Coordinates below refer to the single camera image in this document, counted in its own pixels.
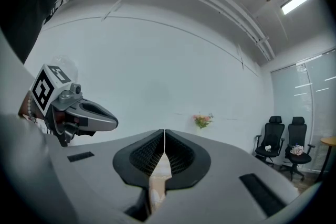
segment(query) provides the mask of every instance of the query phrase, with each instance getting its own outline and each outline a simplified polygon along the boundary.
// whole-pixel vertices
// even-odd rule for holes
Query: wall
[[[271,79],[271,72],[295,64],[307,58],[317,56],[326,52],[336,45],[333,29],[321,32],[319,35],[311,38],[301,44],[298,44],[277,55],[277,57],[261,67],[261,74],[264,84],[264,119],[268,121],[270,115],[274,114],[274,96]],[[282,164],[283,154],[275,158],[275,163]]]
[[[68,55],[84,97],[119,119],[114,131],[76,137],[73,144],[160,128],[252,152],[263,125],[263,85],[245,34],[196,0],[123,0],[102,21],[115,1],[74,0],[62,7],[25,64],[35,76],[54,55]],[[214,122],[198,130],[192,120],[198,113],[213,113]]]

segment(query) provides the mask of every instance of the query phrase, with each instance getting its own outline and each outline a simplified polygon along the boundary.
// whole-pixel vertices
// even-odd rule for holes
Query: chair seat
[[[278,150],[272,150],[271,151],[266,151],[263,146],[260,146],[256,149],[256,153],[258,153],[261,156],[265,157],[276,157],[278,156]]]
[[[288,159],[295,164],[305,164],[311,162],[311,157],[307,153],[301,155],[288,154]]]

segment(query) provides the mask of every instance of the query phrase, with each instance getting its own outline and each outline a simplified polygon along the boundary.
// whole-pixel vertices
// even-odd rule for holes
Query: bracelet
[[[31,107],[32,107],[33,101],[34,100],[32,99],[32,95],[30,95],[28,99],[28,117],[32,122],[36,123],[36,117],[33,117],[31,113]]]

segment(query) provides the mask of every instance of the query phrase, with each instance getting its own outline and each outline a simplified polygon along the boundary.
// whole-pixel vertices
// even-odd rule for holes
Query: black office chair
[[[272,157],[279,156],[282,145],[284,142],[284,138],[281,138],[282,133],[284,132],[285,125],[282,124],[282,119],[280,116],[272,116],[269,119],[269,123],[266,123],[265,125],[265,137],[263,142],[261,143],[261,146],[259,146],[259,139],[261,137],[261,134],[257,135],[258,137],[258,143],[256,148],[256,153],[258,156],[262,156],[262,158],[258,157],[260,160],[262,160],[266,164],[271,164],[274,166]],[[270,151],[265,150],[265,146],[271,146]],[[272,163],[269,163],[266,161],[266,158],[269,158]]]
[[[307,153],[302,153],[301,155],[291,154],[290,150],[295,145],[304,146],[304,140],[306,138],[307,125],[304,123],[305,119],[303,117],[293,117],[292,124],[288,125],[289,134],[289,144],[285,150],[285,158],[289,159],[292,166],[281,165],[280,170],[284,167],[284,171],[290,171],[290,180],[293,180],[293,173],[302,176],[301,181],[304,180],[304,174],[298,171],[298,164],[305,164],[311,162],[311,157],[309,156],[310,150],[314,145],[310,145]]]

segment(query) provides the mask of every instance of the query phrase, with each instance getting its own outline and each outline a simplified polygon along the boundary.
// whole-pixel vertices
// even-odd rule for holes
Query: table
[[[329,155],[330,155],[330,152],[331,152],[331,148],[333,146],[336,146],[336,136],[321,138],[321,142],[324,145],[328,145],[329,148],[328,148],[327,156],[325,157],[326,159],[324,160],[324,164],[323,164],[322,170],[321,170],[321,172],[319,174],[319,177],[316,179],[316,182],[319,182],[322,179],[324,169],[326,168],[326,165],[328,163],[328,159],[329,159]]]

